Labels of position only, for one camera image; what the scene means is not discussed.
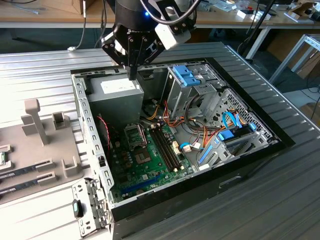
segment metal table leg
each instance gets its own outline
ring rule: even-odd
[[[274,74],[271,76],[271,78],[269,79],[269,82],[271,84],[274,84],[276,79],[279,77],[279,75],[284,71],[285,67],[289,64],[289,62],[291,61],[292,57],[297,53],[297,51],[299,51],[299,49],[301,48],[301,46],[305,43],[305,39],[307,38],[307,35],[303,35],[300,40],[298,41],[298,43],[294,46],[294,48],[290,51],[290,53],[288,54],[288,56],[286,56],[286,58],[283,60],[283,62],[280,64],[280,66],[277,68],[277,70],[274,72]]]
[[[303,56],[299,59],[299,61],[296,62],[296,64],[293,66],[293,68],[291,68],[292,72],[296,72],[298,69],[300,69],[300,66],[305,64],[305,62],[310,58],[311,56],[311,52],[314,50],[315,48],[313,46],[310,46],[308,48],[307,51],[305,51],[305,53],[303,54]]]
[[[255,40],[254,44],[252,45],[252,47],[251,47],[250,51],[248,52],[248,54],[246,55],[245,59],[252,59],[254,57],[254,55],[256,54],[258,49],[260,48],[261,44],[265,40],[266,36],[268,35],[269,31],[270,31],[269,27],[266,27],[261,30],[259,36]]]

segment wooden desk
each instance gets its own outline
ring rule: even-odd
[[[26,6],[40,7],[41,1],[26,4]],[[251,19],[242,19],[237,16],[237,11],[222,11],[216,7],[211,7],[210,12],[199,12],[196,26],[198,28],[224,28],[224,29],[247,29],[250,27]],[[102,11],[102,1],[96,0],[87,10],[87,28],[100,28]],[[320,23],[298,24],[284,16],[285,9],[277,10],[277,16],[272,16],[270,20],[264,21],[261,25],[257,40],[246,56],[252,59],[263,40],[271,29],[320,29]],[[0,28],[82,28],[83,17],[50,7],[40,11],[39,15],[20,10],[10,3],[0,2]],[[107,28],[111,28],[115,22],[115,15],[109,5],[107,5]]]

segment white cable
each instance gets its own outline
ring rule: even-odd
[[[70,47],[68,47],[67,50],[70,51],[70,52],[73,52],[73,51],[77,50],[81,46],[82,41],[83,41],[84,36],[85,36],[85,29],[86,29],[86,23],[87,23],[87,5],[86,5],[86,0],[83,0],[83,17],[84,17],[84,23],[83,23],[81,40],[80,40],[78,46],[70,46]]]

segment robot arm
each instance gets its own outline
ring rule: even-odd
[[[191,0],[191,7],[195,10],[200,1]],[[102,49],[135,80],[143,64],[190,39],[196,19],[188,17],[193,9],[188,11],[183,14],[175,0],[116,0],[115,23],[101,39]]]

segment lab floor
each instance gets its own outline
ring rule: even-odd
[[[0,28],[0,54],[66,50],[70,46],[78,45],[82,35],[82,28],[17,28],[15,29],[15,32],[18,40],[11,39],[11,34],[8,29]],[[87,28],[80,48],[93,48],[99,36],[99,29]],[[222,31],[222,34],[218,34],[214,37],[211,36],[209,41],[223,42],[224,44],[237,49],[241,39],[239,39],[237,35],[232,37],[223,35]],[[267,51],[258,51],[253,58],[252,66],[264,77],[269,79],[280,63],[281,62],[271,53]],[[320,84],[320,76],[317,76],[313,80],[312,85],[314,86],[316,84]],[[312,99],[317,99],[316,95],[319,94],[312,94],[310,91],[304,90],[305,94],[310,96],[310,98],[302,93],[300,90],[307,88],[306,81],[297,74],[291,72],[289,68],[283,71],[275,86],[282,93],[294,92],[294,94],[289,94],[290,98],[293,98],[289,100],[295,103],[297,101],[294,100],[294,98],[302,100],[298,101],[298,105],[301,105],[302,103],[305,104],[307,101],[315,102]]]

